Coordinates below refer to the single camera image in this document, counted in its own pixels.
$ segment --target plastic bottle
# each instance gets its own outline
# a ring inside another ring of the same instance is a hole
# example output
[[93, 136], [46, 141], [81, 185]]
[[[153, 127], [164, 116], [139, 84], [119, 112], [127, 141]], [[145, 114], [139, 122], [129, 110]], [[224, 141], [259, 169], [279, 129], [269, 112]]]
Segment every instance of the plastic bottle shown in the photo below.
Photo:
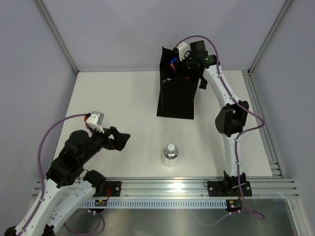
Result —
[[167, 166], [174, 166], [178, 160], [178, 148], [174, 144], [169, 144], [163, 151], [163, 162]]

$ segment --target shiny metal surface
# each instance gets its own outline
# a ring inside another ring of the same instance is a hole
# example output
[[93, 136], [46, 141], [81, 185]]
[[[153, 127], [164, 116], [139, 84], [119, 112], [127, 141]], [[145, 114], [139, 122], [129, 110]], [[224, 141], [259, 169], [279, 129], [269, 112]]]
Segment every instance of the shiny metal surface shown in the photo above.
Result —
[[[105, 230], [100, 236], [296, 236], [286, 200], [249, 200], [253, 209], [265, 214], [259, 221], [249, 214], [232, 215], [214, 227], [227, 214], [223, 209], [108, 209]], [[68, 226], [90, 232], [98, 222], [91, 214], [70, 218]], [[57, 236], [72, 236], [61, 228]]]
[[[122, 181], [120, 199], [208, 199], [207, 188], [203, 185], [205, 179], [118, 179]], [[251, 179], [252, 197], [255, 199], [288, 199], [299, 198], [298, 191], [292, 179]], [[78, 181], [65, 196], [77, 187]], [[33, 197], [41, 190], [37, 183]]]

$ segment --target black container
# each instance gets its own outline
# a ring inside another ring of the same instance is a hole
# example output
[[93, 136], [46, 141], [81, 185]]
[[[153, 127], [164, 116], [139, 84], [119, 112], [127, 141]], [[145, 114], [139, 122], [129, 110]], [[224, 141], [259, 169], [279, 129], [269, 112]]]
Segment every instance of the black container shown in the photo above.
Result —
[[177, 75], [169, 66], [178, 53], [163, 48], [159, 65], [160, 92], [157, 106], [158, 117], [194, 118], [194, 98], [199, 82], [197, 75]]

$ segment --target metal frame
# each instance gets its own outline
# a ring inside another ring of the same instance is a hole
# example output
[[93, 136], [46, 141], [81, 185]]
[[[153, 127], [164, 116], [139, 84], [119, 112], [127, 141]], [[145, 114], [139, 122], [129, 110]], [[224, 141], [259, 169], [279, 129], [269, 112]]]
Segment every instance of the metal frame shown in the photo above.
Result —
[[292, 215], [295, 229], [299, 236], [312, 236], [310, 225], [306, 220], [300, 199], [288, 199], [289, 209]]
[[250, 68], [249, 68], [249, 74], [251, 75], [253, 71], [255, 70], [258, 62], [260, 61], [263, 53], [265, 52], [266, 48], [268, 47], [269, 43], [271, 42], [271, 39], [275, 35], [276, 30], [278, 29], [278, 26], [282, 22], [284, 16], [286, 15], [287, 11], [289, 10], [290, 6], [292, 5], [294, 0], [285, 0], [280, 12], [278, 13], [274, 23], [272, 24], [264, 42], [262, 43], [254, 61], [252, 62]]
[[[252, 77], [249, 75], [247, 71], [242, 71], [242, 72], [243, 72], [245, 85], [247, 87], [248, 94], [252, 103], [252, 109], [256, 114], [258, 114], [261, 117], [264, 117], [262, 107], [259, 102], [259, 97], [255, 89], [255, 85], [253, 83]], [[271, 135], [268, 130], [268, 124], [263, 126], [259, 131], [262, 138], [262, 142], [265, 147], [265, 151], [269, 160], [269, 164], [270, 164], [270, 168], [271, 168], [273, 176], [284, 178], [283, 166], [277, 157], [277, 153], [275, 151], [275, 147], [273, 145]]]
[[[108, 178], [108, 181], [121, 181], [121, 196], [115, 199], [147, 200], [197, 200], [197, 199], [237, 199], [237, 197], [210, 198], [207, 188], [203, 185], [203, 179], [127, 179]], [[299, 198], [294, 180], [279, 178], [249, 178], [252, 187], [252, 197], [249, 199], [296, 199]], [[65, 197], [70, 195], [77, 187], [78, 181], [66, 192]], [[33, 198], [41, 191], [40, 180], [37, 182]]]
[[226, 200], [224, 199], [197, 199], [194, 201], [187, 199], [111, 199], [107, 206], [98, 206], [95, 204], [99, 199], [88, 199], [80, 206], [81, 209], [93, 207], [105, 209], [226, 209]]
[[[38, 10], [43, 16], [44, 21], [47, 23], [50, 31], [52, 32], [57, 44], [63, 52], [67, 62], [71, 66], [74, 73], [77, 75], [79, 69], [73, 60], [69, 50], [67, 49], [54, 21], [45, 6], [43, 0], [33, 0]], [[243, 71], [244, 80], [249, 91], [250, 100], [254, 112], [263, 117], [263, 111], [259, 102], [259, 98], [251, 78], [251, 74], [255, 70], [265, 50], [270, 44], [275, 32], [277, 31], [284, 16], [288, 12], [293, 0], [285, 0], [281, 10], [279, 11], [273, 25], [271, 26], [263, 44], [261, 45], [254, 61], [252, 62], [248, 72]], [[267, 178], [249, 178], [252, 186], [253, 199], [287, 199], [289, 209], [295, 224], [298, 235], [306, 236], [311, 235], [310, 227], [305, 220], [305, 214], [301, 208], [298, 191], [296, 190], [295, 183], [292, 179], [284, 178], [284, 169], [277, 158], [275, 147], [273, 145], [268, 126], [264, 126], [260, 130], [263, 144], [267, 153], [270, 168], [273, 177]], [[147, 199], [160, 199], [170, 202], [174, 199], [182, 199], [185, 201], [215, 201], [208, 197], [207, 189], [203, 186], [203, 180], [207, 178], [172, 178], [172, 179], [120, 179], [122, 181], [122, 195], [120, 201], [124, 202], [145, 202]], [[36, 198], [40, 192], [40, 181], [37, 182], [33, 198]]]
[[55, 38], [58, 46], [60, 47], [65, 59], [67, 60], [67, 62], [69, 63], [69, 65], [71, 66], [73, 72], [78, 75], [79, 73], [79, 69], [76, 66], [68, 48], [66, 47], [57, 27], [55, 26], [55, 23], [53, 21], [53, 18], [51, 17], [46, 5], [44, 4], [44, 2], [42, 0], [33, 0], [37, 9], [39, 10], [39, 12], [41, 13], [44, 21], [46, 22], [48, 28], [50, 29], [53, 37]]

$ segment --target red object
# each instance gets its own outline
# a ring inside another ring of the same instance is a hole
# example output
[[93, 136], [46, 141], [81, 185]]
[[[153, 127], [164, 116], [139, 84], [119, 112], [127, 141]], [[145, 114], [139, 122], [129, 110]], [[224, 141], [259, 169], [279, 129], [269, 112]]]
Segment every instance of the red object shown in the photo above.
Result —
[[109, 188], [106, 189], [106, 193], [107, 193], [107, 199], [106, 199], [106, 202], [107, 202], [108, 199], [109, 199], [109, 196], [110, 196], [110, 190], [109, 190]]
[[85, 117], [84, 117], [85, 127], [86, 127], [87, 129], [90, 129], [90, 127], [89, 127], [88, 124], [87, 124], [87, 120], [88, 120], [88, 117], [85, 116]]
[[176, 72], [176, 69], [175, 69], [175, 66], [174, 66], [174, 64], [173, 64], [173, 63], [172, 63], [172, 64], [170, 64], [169, 66], [172, 68], [172, 70], [173, 70], [174, 72]]

